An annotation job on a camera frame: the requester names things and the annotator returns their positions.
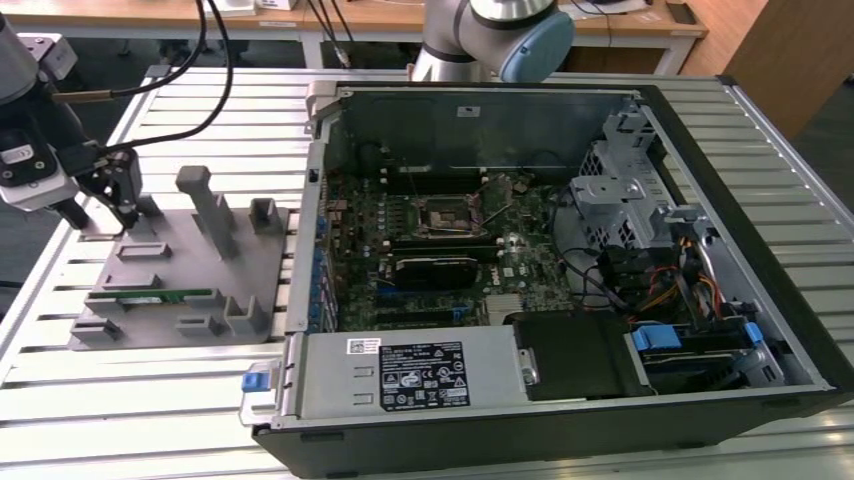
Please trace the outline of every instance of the slotted aluminum surface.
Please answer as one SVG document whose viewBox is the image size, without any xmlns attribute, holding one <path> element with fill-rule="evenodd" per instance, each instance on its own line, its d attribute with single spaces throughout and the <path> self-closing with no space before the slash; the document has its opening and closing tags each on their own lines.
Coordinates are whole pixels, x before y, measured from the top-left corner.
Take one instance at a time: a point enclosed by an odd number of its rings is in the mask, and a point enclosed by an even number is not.
<svg viewBox="0 0 854 480">
<path fill-rule="evenodd" d="M 207 115 L 221 91 L 219 69 L 191 70 L 136 99 L 113 136 L 177 131 Z M 211 187 L 235 207 L 273 197 L 299 207 L 308 137 L 303 95 L 315 79 L 402 80 L 400 72 L 248 70 L 215 126 L 199 137 L 139 149 L 145 191 L 185 208 L 173 180 L 204 164 Z M 849 213 L 814 182 L 745 100 L 713 79 L 558 76 L 552 82 L 655 83 L 672 102 L 735 197 L 830 329 L 854 358 L 854 244 Z M 674 174 L 684 196 L 695 198 Z M 290 219 L 291 229 L 296 218 Z M 292 252 L 295 233 L 290 232 Z M 61 226 L 19 303 L 0 326 L 0 469 L 4 479 L 294 478 L 240 426 L 240 374 L 275 358 L 279 343 L 221 348 L 71 352 L 64 345 L 109 242 L 79 242 Z M 291 260 L 277 296 L 287 306 Z M 283 314 L 276 317 L 281 336 Z M 384 478 L 854 478 L 854 405 L 775 422 L 719 446 Z"/>
</svg>

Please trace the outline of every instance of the power supply label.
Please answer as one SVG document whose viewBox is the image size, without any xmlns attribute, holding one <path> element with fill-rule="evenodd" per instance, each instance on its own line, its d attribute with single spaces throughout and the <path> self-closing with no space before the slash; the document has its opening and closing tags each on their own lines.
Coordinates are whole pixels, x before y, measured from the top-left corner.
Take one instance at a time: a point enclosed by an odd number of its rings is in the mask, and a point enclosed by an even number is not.
<svg viewBox="0 0 854 480">
<path fill-rule="evenodd" d="M 387 412 L 471 405 L 462 342 L 383 345 L 379 371 Z"/>
</svg>

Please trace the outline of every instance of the green circuit board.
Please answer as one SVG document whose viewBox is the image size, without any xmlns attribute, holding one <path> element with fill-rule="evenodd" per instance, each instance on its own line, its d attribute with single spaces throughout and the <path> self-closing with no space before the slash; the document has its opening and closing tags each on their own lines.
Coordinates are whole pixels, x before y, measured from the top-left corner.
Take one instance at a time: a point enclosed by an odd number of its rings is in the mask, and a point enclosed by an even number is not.
<svg viewBox="0 0 854 480">
<path fill-rule="evenodd" d="M 572 308 L 566 273 L 544 228 L 555 188 L 528 188 L 526 177 L 516 173 L 491 174 L 484 180 L 474 194 L 420 196 L 391 195 L 376 180 L 330 181 L 339 331 L 395 328 L 382 322 L 383 314 L 412 312 L 452 311 L 455 326 L 487 325 L 483 301 L 496 294 L 518 294 L 524 311 Z M 458 220 L 463 214 L 455 213 L 463 211 L 471 216 L 464 228 Z M 426 227 L 430 222 L 442 228 Z M 478 264 L 474 284 L 456 290 L 400 291 L 388 244 L 456 235 L 483 235 L 503 247 L 494 261 Z M 419 328 L 418 322 L 406 328 Z"/>
</svg>

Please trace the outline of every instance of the black plastic frame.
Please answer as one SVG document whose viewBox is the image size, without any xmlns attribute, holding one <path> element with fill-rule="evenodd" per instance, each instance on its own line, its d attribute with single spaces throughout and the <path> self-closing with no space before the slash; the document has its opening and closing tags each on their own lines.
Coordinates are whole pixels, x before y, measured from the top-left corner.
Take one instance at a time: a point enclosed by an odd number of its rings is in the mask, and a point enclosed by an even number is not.
<svg viewBox="0 0 854 480">
<path fill-rule="evenodd" d="M 404 82 L 339 82 L 338 87 L 636 92 L 640 104 L 648 106 L 662 125 L 663 132 L 659 133 L 674 145 L 676 151 L 671 153 L 683 159 L 688 170 L 686 173 L 696 179 L 708 206 L 721 218 L 771 302 L 834 389 L 462 419 L 399 421 L 388 416 L 387 420 L 378 419 L 376 423 L 338 427 L 272 430 L 269 426 L 256 426 L 252 431 L 255 441 L 296 475 L 336 478 L 660 448 L 702 447 L 770 421 L 813 415 L 854 398 L 854 368 L 658 87 L 642 84 Z M 479 445 L 470 438 L 478 432 L 486 445 Z M 446 455 L 446 463 L 435 461 L 434 451 Z"/>
</svg>

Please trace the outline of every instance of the floor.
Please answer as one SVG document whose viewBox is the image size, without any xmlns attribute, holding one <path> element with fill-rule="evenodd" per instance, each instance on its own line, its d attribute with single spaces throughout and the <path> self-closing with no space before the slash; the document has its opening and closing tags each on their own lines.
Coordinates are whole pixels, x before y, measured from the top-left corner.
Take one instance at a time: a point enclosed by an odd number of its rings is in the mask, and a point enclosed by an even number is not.
<svg viewBox="0 0 854 480">
<path fill-rule="evenodd" d="M 119 55 L 123 42 L 117 40 L 73 40 L 72 46 L 80 57 L 77 71 L 85 89 L 135 86 L 148 66 L 159 63 L 157 48 L 151 41 L 131 41 L 127 56 Z M 324 56 L 327 65 L 335 65 L 332 52 L 326 51 Z M 412 59 L 412 51 L 400 50 L 391 44 L 359 44 L 351 57 L 356 68 L 403 68 Z M 244 60 L 256 67 L 304 67 L 296 42 L 252 42 Z M 216 48 L 197 61 L 199 66 L 221 64 L 223 56 Z M 101 142 L 109 138 L 125 105 L 125 101 L 119 101 L 76 107 L 89 135 Z M 846 189 L 854 176 L 847 164 L 854 159 L 851 132 L 854 86 L 849 85 L 839 88 L 793 142 L 849 208 L 854 208 L 854 190 Z M 57 218 L 51 213 L 25 213 L 0 203 L 0 281 L 25 280 L 56 224 Z M 0 287 L 0 314 L 8 310 L 15 293 L 15 290 Z"/>
</svg>

